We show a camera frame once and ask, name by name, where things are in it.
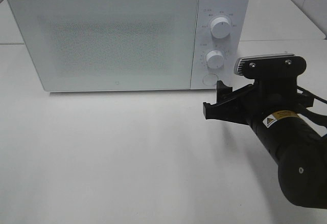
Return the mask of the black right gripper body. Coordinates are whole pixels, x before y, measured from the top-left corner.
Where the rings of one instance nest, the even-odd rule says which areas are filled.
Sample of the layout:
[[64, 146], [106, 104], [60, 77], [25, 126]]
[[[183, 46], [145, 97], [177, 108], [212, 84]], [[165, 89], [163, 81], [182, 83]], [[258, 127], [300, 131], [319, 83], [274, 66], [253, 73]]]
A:
[[297, 78], [256, 79], [253, 90], [241, 98], [246, 110], [246, 121], [256, 132], [262, 126], [263, 119], [275, 111], [290, 110], [298, 112], [297, 105], [312, 107], [314, 98], [307, 92], [297, 91]]

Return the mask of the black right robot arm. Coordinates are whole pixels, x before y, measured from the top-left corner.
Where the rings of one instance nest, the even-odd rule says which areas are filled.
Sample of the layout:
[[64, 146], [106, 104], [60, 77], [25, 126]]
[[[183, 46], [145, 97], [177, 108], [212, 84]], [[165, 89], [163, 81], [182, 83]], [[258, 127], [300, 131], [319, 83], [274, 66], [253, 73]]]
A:
[[298, 93], [295, 78], [256, 80], [233, 90], [217, 82], [217, 102], [204, 103], [206, 119], [248, 125], [278, 165], [286, 199], [306, 208], [326, 208], [326, 136], [306, 122], [326, 125], [308, 110], [313, 97]]

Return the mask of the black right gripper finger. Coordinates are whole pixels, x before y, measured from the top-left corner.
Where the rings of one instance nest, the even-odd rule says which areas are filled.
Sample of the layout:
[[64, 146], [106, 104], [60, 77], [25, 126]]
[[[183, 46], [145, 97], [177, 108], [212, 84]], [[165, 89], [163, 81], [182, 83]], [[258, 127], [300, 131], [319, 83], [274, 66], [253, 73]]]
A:
[[220, 120], [237, 124], [248, 124], [248, 108], [241, 99], [216, 104], [203, 103], [203, 114], [207, 120]]
[[255, 83], [233, 90], [231, 86], [218, 81], [216, 104], [249, 105], [251, 102], [255, 102]]

